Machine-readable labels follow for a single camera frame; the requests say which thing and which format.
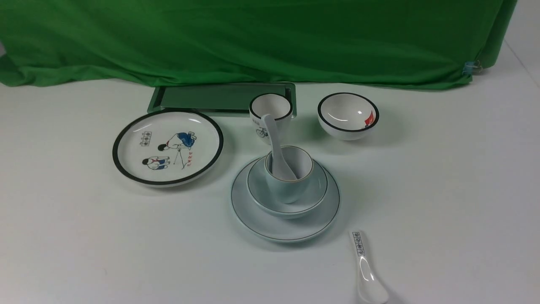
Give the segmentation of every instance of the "cartoon boy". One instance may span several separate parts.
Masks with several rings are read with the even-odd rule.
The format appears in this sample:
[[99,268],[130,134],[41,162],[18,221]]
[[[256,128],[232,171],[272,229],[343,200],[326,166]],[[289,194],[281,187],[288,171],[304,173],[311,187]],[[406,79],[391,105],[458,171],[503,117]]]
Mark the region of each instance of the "cartoon boy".
[[167,169],[167,165],[171,164],[168,156],[151,156],[149,158],[143,159],[143,164],[147,165],[152,170],[162,170]]
[[167,141],[167,143],[160,144],[158,146],[158,150],[160,151],[164,151],[168,149],[180,150],[181,148],[188,148],[189,150],[191,150],[191,147],[195,143],[195,140],[197,140],[197,137],[195,137],[194,132],[176,133],[170,140]]

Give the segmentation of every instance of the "plate with cartoon illustration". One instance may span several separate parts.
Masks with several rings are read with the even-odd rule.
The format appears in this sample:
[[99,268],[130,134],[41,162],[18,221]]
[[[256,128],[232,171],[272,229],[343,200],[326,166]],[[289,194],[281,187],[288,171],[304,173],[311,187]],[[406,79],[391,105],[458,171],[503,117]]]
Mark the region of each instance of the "plate with cartoon illustration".
[[223,133],[199,112],[167,109],[150,113],[120,132],[112,148],[116,168],[151,187],[173,187],[206,173],[223,149]]

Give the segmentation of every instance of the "black rim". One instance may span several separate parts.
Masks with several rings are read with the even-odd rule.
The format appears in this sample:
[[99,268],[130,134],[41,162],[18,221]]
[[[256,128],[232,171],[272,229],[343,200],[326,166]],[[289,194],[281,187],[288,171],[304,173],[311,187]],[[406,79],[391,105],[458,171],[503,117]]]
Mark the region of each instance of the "black rim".
[[[262,160],[262,158],[259,158],[259,159],[256,161],[256,163],[253,164],[253,166],[251,166],[251,168],[249,169],[249,172],[248,172],[248,176],[249,176],[249,174],[251,173],[251,170],[253,170],[253,168],[255,167],[255,165],[256,165],[259,161],[262,161],[262,165],[263,165],[263,166],[265,165],[265,164],[264,164],[264,163],[265,163],[265,160]],[[322,169],[322,173],[325,175],[325,178],[326,178],[326,189],[325,189],[325,192],[321,195],[321,198],[318,200],[318,202],[317,202],[315,205],[313,205],[313,206],[311,206],[311,207],[309,207],[309,208],[307,208],[307,209],[301,210],[301,211],[296,211],[296,212],[283,212],[283,211],[277,211],[277,210],[274,210],[274,209],[272,209],[272,208],[266,207],[265,205],[261,204],[258,200],[255,200],[255,196],[253,195],[251,189],[249,188],[249,183],[247,184],[247,190],[249,191],[249,195],[255,200],[255,203],[257,203],[257,204],[263,206],[264,208],[266,208],[266,209],[268,209],[268,210],[270,210],[270,211],[274,211],[274,212],[277,212],[277,213],[288,214],[288,215],[308,212],[309,210],[311,210],[311,209],[317,207],[317,206],[322,202],[322,200],[323,200],[323,199],[325,198],[325,196],[326,196],[326,192],[328,191],[328,176],[326,175],[326,172],[325,172],[325,170],[324,170],[322,167],[321,167],[321,169]]]
[[[122,140],[122,137],[124,137],[124,135],[127,133],[127,131],[132,126],[134,126],[136,123],[138,123],[138,122],[140,122],[142,120],[145,120],[148,117],[151,117],[151,116],[154,116],[154,115],[159,115],[159,114],[163,114],[163,113],[170,113],[170,112],[192,113],[192,114],[198,115],[198,116],[206,119],[207,121],[209,121],[209,123],[211,123],[214,126],[214,128],[218,132],[218,136],[219,136],[219,147],[218,147],[218,150],[216,151],[214,157],[212,158],[210,163],[208,163],[206,166],[204,166],[199,171],[193,173],[190,176],[183,177],[183,178],[178,179],[178,180],[156,182],[156,181],[144,180],[144,179],[141,179],[139,177],[136,177],[136,176],[132,175],[126,169],[124,169],[124,167],[122,167],[122,165],[120,164],[120,160],[118,159],[118,146],[120,145],[120,140]],[[189,181],[189,180],[194,179],[198,175],[202,174],[203,172],[208,170],[208,168],[210,168],[212,165],[214,165],[214,163],[218,160],[219,156],[221,155],[222,150],[223,150],[223,133],[221,132],[221,129],[219,128],[218,124],[213,119],[211,119],[210,117],[208,117],[208,116],[206,116],[206,115],[204,115],[202,113],[196,112],[196,111],[179,110],[179,109],[165,109],[165,110],[162,110],[162,111],[150,113],[150,114],[144,115],[142,117],[139,117],[138,119],[136,119],[136,120],[132,121],[130,124],[128,124],[127,127],[125,127],[122,130],[122,132],[120,132],[120,134],[118,134],[118,136],[116,137],[116,140],[114,141],[114,145],[112,146],[112,160],[113,160],[114,165],[116,166],[116,168],[122,174],[124,174],[124,176],[126,176],[129,179],[132,179],[132,180],[134,180],[136,182],[139,182],[139,183],[152,185],[152,186],[166,186],[166,185],[178,184],[178,183],[182,183],[182,182],[185,182],[185,181]]]
[[[242,171],[244,171],[244,169],[246,169],[252,163],[256,162],[258,159],[251,161],[249,164],[247,164],[245,167],[243,167],[242,170],[240,170],[240,172],[238,172],[238,175],[234,178],[232,187],[234,187],[234,183],[236,183],[236,180],[238,179],[238,176],[240,176],[240,173],[242,173]],[[253,233],[255,233],[257,235],[260,235],[262,237],[265,237],[267,239],[272,239],[272,240],[276,240],[276,241],[286,241],[286,242],[298,241],[298,240],[308,239],[308,238],[310,238],[312,236],[315,236],[315,235],[321,233],[322,231],[324,231],[326,229],[326,227],[328,227],[331,223],[334,222],[334,219],[336,218],[336,216],[338,214],[338,211],[339,211],[339,209],[341,207],[341,194],[340,194],[340,191],[339,191],[339,186],[337,185],[338,183],[335,181],[334,176],[329,171],[327,171],[326,168],[323,165],[319,164],[319,166],[321,166],[321,168],[326,171],[325,173],[328,173],[328,175],[330,175],[330,177],[332,177],[332,180],[334,180],[334,183],[335,183],[336,188],[337,188],[337,208],[336,208],[336,212],[334,213],[334,216],[332,216],[332,219],[324,227],[322,227],[319,231],[317,231],[315,233],[312,233],[312,234],[310,234],[308,236],[299,237],[297,239],[276,239],[275,237],[270,237],[270,236],[267,236],[267,235],[264,235],[264,234],[260,234],[260,233],[256,232],[255,230],[251,229],[251,227],[249,227],[248,225],[246,225],[242,221],[242,219],[240,219],[240,217],[238,216],[238,213],[236,212],[236,209],[234,208],[234,204],[233,204],[233,192],[232,192],[232,187],[231,187],[231,206],[233,207],[233,211],[234,211],[237,219],[242,223],[242,225],[244,225],[244,227],[251,230]]]
[[250,112],[251,114],[253,114],[255,117],[257,117],[258,119],[261,119],[261,117],[260,117],[259,115],[257,115],[257,114],[253,111],[253,102],[254,102],[257,98],[259,98],[259,97],[261,97],[261,96],[264,96],[264,95],[278,95],[278,96],[281,96],[281,97],[285,98],[285,100],[289,103],[289,112],[288,112],[287,114],[285,114],[285,116],[281,116],[281,117],[279,117],[279,118],[275,118],[274,120],[282,120],[283,118],[289,116],[289,115],[293,112],[293,103],[292,103],[289,99],[287,99],[285,96],[279,95],[279,94],[276,94],[276,93],[264,93],[264,94],[261,94],[261,95],[255,97],[255,98],[253,98],[253,100],[251,100],[251,102],[249,103],[249,112]]
[[[322,115],[322,112],[321,112],[321,106],[322,106],[322,104],[323,104],[327,99],[329,99],[330,97],[332,97],[332,96],[334,96],[334,95],[339,95],[339,94],[354,95],[354,96],[360,97],[360,98],[362,98],[362,99],[365,99],[365,100],[366,100],[367,102],[369,102],[369,103],[373,106],[373,108],[375,109],[375,116],[376,116],[376,117],[375,117],[375,121],[374,121],[372,124],[370,124],[367,128],[358,129],[358,130],[341,129],[341,128],[338,128],[338,127],[332,125],[331,123],[329,123],[327,120],[325,120],[325,118],[324,118],[323,115]],[[345,132],[362,132],[362,131],[366,131],[366,130],[371,129],[371,128],[372,128],[374,125],[376,125],[377,122],[379,121],[379,109],[377,108],[377,106],[376,106],[373,102],[371,102],[371,100],[365,98],[365,97],[362,96],[362,95],[358,95],[358,94],[354,94],[354,93],[348,93],[348,92],[339,92],[339,93],[334,93],[334,94],[330,94],[330,95],[326,96],[325,98],[323,98],[323,99],[321,100],[321,102],[319,102],[319,106],[317,107],[317,112],[319,112],[319,117],[322,119],[322,121],[325,122],[325,124],[329,125],[330,127],[334,128],[334,129],[336,129],[336,130],[339,130],[339,131],[345,131]]]

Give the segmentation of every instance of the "spoon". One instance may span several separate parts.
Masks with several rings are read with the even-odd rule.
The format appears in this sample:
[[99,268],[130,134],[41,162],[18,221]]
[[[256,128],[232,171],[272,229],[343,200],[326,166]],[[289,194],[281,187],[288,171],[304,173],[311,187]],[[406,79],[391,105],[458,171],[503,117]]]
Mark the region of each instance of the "spoon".
[[361,302],[368,304],[385,304],[388,302],[388,292],[377,280],[366,257],[366,238],[359,229],[349,232],[356,254],[356,283],[358,285],[358,297]]
[[268,137],[270,137],[270,145],[272,146],[272,174],[285,181],[296,180],[296,175],[294,175],[285,158],[283,158],[281,146],[279,145],[278,126],[275,124],[274,118],[270,114],[266,114],[261,117],[261,120],[266,127]]

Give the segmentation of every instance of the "plate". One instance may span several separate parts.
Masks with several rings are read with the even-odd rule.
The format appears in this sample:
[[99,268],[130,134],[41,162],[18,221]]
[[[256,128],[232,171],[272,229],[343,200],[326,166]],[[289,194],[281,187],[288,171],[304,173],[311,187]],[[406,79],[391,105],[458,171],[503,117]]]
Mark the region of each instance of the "plate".
[[116,168],[151,187],[173,187],[206,173],[223,149],[223,133],[210,117],[169,109],[140,117],[120,132],[112,148]]
[[257,160],[246,165],[234,179],[231,206],[239,222],[255,235],[278,243],[297,243],[323,233],[335,220],[340,208],[340,194],[334,177],[328,176],[328,190],[320,206],[299,219],[282,219],[262,211],[247,191],[247,174]]
[[310,177],[306,191],[300,199],[291,204],[278,201],[270,191],[264,176],[264,157],[257,160],[249,170],[247,175],[248,192],[253,201],[263,211],[274,216],[294,219],[307,215],[307,213],[312,212],[322,202],[328,188],[328,178],[325,170],[318,163],[315,162],[314,164],[313,176]]

